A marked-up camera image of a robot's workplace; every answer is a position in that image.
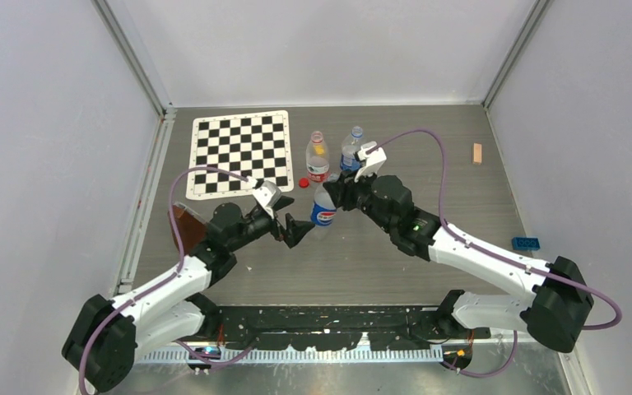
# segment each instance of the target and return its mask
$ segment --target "bottle label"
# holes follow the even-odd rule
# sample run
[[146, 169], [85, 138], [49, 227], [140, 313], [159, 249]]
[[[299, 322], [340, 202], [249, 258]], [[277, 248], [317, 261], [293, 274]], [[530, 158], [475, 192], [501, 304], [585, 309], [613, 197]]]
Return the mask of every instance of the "bottle label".
[[325, 166], [312, 166], [307, 164], [306, 169], [309, 173], [309, 179], [312, 181], [316, 181], [317, 183], [322, 183], [328, 177], [328, 168], [329, 165]]
[[333, 222], [336, 210], [330, 210], [319, 206], [314, 202], [314, 209], [311, 210], [311, 221], [318, 226], [328, 226]]
[[360, 162], [357, 159], [344, 155], [340, 157], [340, 170], [357, 171], [360, 167]]

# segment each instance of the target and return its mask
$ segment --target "wire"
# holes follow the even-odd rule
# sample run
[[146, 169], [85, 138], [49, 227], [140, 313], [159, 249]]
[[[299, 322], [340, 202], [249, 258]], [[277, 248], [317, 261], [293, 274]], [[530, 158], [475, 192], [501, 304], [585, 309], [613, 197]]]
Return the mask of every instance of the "wire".
[[193, 350], [191, 346], [188, 346], [186, 343], [183, 343], [180, 340], [176, 340], [175, 342], [178, 343], [181, 347], [183, 347], [186, 351], [188, 351], [190, 355], [193, 356], [195, 359], [200, 360], [203, 364], [210, 365], [212, 370], [224, 369], [227, 366], [231, 366], [235, 364], [236, 362], [242, 360], [245, 356], [247, 356], [250, 353], [250, 351], [253, 350], [253, 347], [249, 346], [245, 350], [241, 351], [234, 358], [231, 358], [230, 360], [226, 360], [223, 362], [217, 362], [215, 360], [208, 360], [207, 358], [204, 358], [200, 353]]
[[502, 255], [494, 253], [493, 251], [485, 249], [485, 248], [481, 247], [480, 245], [476, 245], [476, 244], [474, 244], [474, 243], [472, 243], [470, 241], [467, 241], [462, 236], [460, 236], [456, 232], [454, 232], [451, 228], [449, 228], [447, 220], [444, 218], [444, 190], [446, 189], [446, 181], [447, 181], [447, 153], [446, 153], [446, 150], [444, 149], [444, 144], [442, 143], [442, 139], [439, 138], [439, 136], [435, 132], [432, 132], [431, 130], [427, 130], [427, 129], [414, 129], [414, 130], [409, 130], [408, 132], [401, 132], [401, 133], [399, 133], [399, 134], [397, 134], [397, 135], [395, 135], [393, 137], [390, 137], [389, 139], [385, 140], [384, 142], [381, 142], [381, 143], [377, 144], [373, 148], [369, 149], [367, 151], [367, 154], [370, 154], [370, 153], [378, 150], [380, 147], [389, 144], [390, 142], [398, 139], [399, 137], [403, 137], [403, 136], [406, 136], [407, 134], [412, 134], [412, 133], [426, 133], [426, 134], [429, 134], [430, 136], [432, 136], [437, 141], [437, 145], [439, 146], [439, 150], [442, 153], [442, 179], [439, 182], [439, 196], [438, 196], [438, 201], [437, 201], [437, 209], [438, 209], [438, 212], [439, 212], [439, 220], [442, 223], [442, 227], [444, 228], [444, 230], [447, 231], [447, 233], [452, 235], [452, 237], [454, 237], [458, 242], [464, 243], [468, 247], [471, 247], [471, 248], [475, 249], [476, 251], [480, 251], [481, 253], [484, 253], [485, 255], [487, 255], [487, 256], [489, 256], [491, 258], [498, 259], [499, 261], [507, 263], [508, 265], [516, 267], [517, 269], [521, 269], [522, 271], [527, 271], [527, 272], [530, 272], [532, 274], [538, 274], [539, 276], [544, 276], [546, 278], [550, 278], [551, 280], [561, 282], [563, 284], [566, 284], [567, 286], [572, 286], [573, 288], [577, 288], [577, 289], [582, 290], [584, 292], [588, 292], [589, 294], [595, 295], [596, 297], [598, 297], [598, 298], [604, 300], [605, 302], [607, 302], [607, 304], [610, 305], [614, 309], [614, 314], [615, 314], [614, 319], [612, 319], [611, 321], [609, 321], [607, 323], [600, 323], [600, 324], [596, 324], [596, 325], [585, 325], [585, 326], [583, 326], [583, 330], [585, 330], [585, 331], [594, 331], [594, 330], [612, 328], [612, 327], [614, 327], [615, 325], [617, 325], [618, 323], [621, 322], [621, 319], [622, 319], [622, 316], [623, 316], [623, 314], [621, 312], [621, 308], [619, 307], [619, 305], [612, 298], [610, 298], [609, 296], [603, 294], [601, 291], [596, 290], [596, 289], [594, 289], [592, 287], [586, 286], [584, 284], [580, 284], [579, 282], [576, 282], [576, 281], [573, 281], [573, 280], [569, 280], [569, 279], [561, 277], [561, 276], [557, 276], [556, 274], [553, 274], [553, 273], [544, 272], [544, 271], [538, 270], [538, 269], [536, 269], [534, 267], [529, 267], [529, 266], [522, 265], [521, 263], [516, 263], [512, 259], [506, 258], [506, 257], [504, 257]]
[[[515, 352], [517, 352], [517, 331], [513, 331], [513, 348], [510, 351], [510, 356], [508, 357], [508, 360], [506, 360], [505, 363], [502, 366], [500, 366], [498, 370], [494, 370], [489, 373], [475, 373], [475, 372], [469, 372], [467, 370], [459, 369], [458, 372], [461, 375], [464, 375], [467, 377], [473, 377], [475, 379], [486, 379], [489, 377], [496, 376], [498, 374], [505, 372], [505, 370], [510, 366], [510, 362], [512, 362], [512, 360], [514, 359]], [[457, 357], [454, 357], [454, 360], [452, 361], [451, 364], [448, 362], [442, 361], [442, 364], [444, 366], [450, 369], [454, 369], [454, 370], [457, 369], [457, 367], [454, 366], [454, 364], [456, 363], [457, 363]]]
[[[211, 166], [195, 166], [195, 167], [191, 167], [190, 169], [187, 169], [185, 171], [183, 171], [182, 173], [178, 174], [178, 176], [173, 180], [173, 183], [170, 185], [170, 191], [168, 193], [168, 213], [170, 214], [170, 227], [173, 230], [173, 235], [175, 237], [176, 240], [178, 240], [178, 251], [179, 251], [179, 255], [180, 255], [180, 260], [178, 262], [178, 265], [176, 266], [176, 269], [173, 273], [171, 273], [168, 277], [166, 277], [165, 279], [163, 279], [162, 281], [160, 281], [158, 284], [149, 287], [147, 290], [144, 290], [143, 292], [140, 292], [138, 295], [136, 295], [135, 297], [132, 297], [130, 300], [124, 302], [123, 304], [121, 304], [117, 309], [115, 309], [112, 313], [110, 313], [107, 317], [105, 317], [105, 319], [103, 319], [103, 321], [98, 325], [97, 328], [95, 328], [95, 330], [93, 331], [93, 333], [91, 334], [91, 337], [88, 338], [88, 342], [86, 342], [86, 345], [83, 348], [83, 353], [81, 353], [81, 361], [79, 362], [78, 365], [78, 388], [79, 391], [81, 391], [81, 395], [90, 395], [88, 393], [88, 391], [86, 390], [86, 362], [88, 361], [88, 356], [91, 353], [91, 349], [93, 348], [93, 344], [95, 343], [95, 341], [98, 339], [98, 336], [100, 336], [100, 333], [103, 332], [103, 329], [105, 329], [105, 327], [115, 318], [118, 316], [118, 314], [122, 313], [127, 307], [137, 303], [139, 300], [147, 297], [151, 292], [154, 292], [156, 290], [158, 290], [159, 288], [161, 288], [162, 286], [165, 286], [166, 284], [168, 284], [169, 282], [171, 282], [172, 280], [174, 280], [176, 278], [176, 276], [178, 276], [178, 273], [180, 273], [183, 270], [183, 266], [185, 264], [185, 249], [183, 247], [183, 243], [180, 242], [180, 231], [178, 230], [178, 222], [175, 219], [175, 216], [173, 215], [173, 195], [175, 192], [175, 187], [178, 185], [178, 182], [180, 181], [181, 178], [183, 178], [185, 175], [193, 172], [193, 171], [213, 171], [215, 173], [222, 173], [222, 174], [227, 174], [231, 177], [234, 177], [236, 179], [240, 179], [241, 181], [244, 182], [248, 182], [249, 179], [247, 179], [246, 177], [239, 175], [239, 174], [234, 174], [231, 173], [230, 171], [227, 170], [223, 170], [223, 169], [217, 169], [216, 167], [211, 167]], [[243, 358], [245, 355], [247, 355], [248, 352], [246, 352], [246, 354], [243, 354], [241, 356], [241, 354], [239, 354], [239, 356], [241, 356], [241, 358]], [[214, 364], [228, 364], [229, 361], [226, 362], [209, 362], [209, 365], [214, 365]]]

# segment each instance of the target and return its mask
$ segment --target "pepsi label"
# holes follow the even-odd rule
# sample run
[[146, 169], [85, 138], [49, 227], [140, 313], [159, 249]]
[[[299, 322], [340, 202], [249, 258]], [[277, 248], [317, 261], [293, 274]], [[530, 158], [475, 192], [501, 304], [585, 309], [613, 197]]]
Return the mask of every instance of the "pepsi label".
[[333, 222], [336, 210], [329, 210], [314, 203], [314, 209], [311, 211], [311, 221], [318, 226], [328, 226]]

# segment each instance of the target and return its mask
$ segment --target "wooden block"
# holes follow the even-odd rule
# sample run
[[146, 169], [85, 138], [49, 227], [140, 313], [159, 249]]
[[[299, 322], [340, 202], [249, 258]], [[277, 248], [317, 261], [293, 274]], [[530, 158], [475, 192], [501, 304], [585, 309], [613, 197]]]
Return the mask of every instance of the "wooden block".
[[482, 146], [481, 144], [474, 142], [473, 143], [473, 164], [480, 165], [482, 159], [483, 159]]

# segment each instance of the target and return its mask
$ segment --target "white wall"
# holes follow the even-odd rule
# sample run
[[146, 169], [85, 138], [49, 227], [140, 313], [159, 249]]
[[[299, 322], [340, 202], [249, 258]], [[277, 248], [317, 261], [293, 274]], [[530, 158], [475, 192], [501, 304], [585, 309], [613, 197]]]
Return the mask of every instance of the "white wall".
[[114, 1], [177, 107], [480, 102], [533, 3]]
[[0, 2], [0, 394], [73, 393], [61, 347], [112, 286], [156, 124], [91, 2]]
[[[580, 338], [595, 393], [632, 393], [632, 2], [554, 2], [490, 114], [540, 255], [624, 310]], [[597, 302], [589, 321], [611, 317]]]

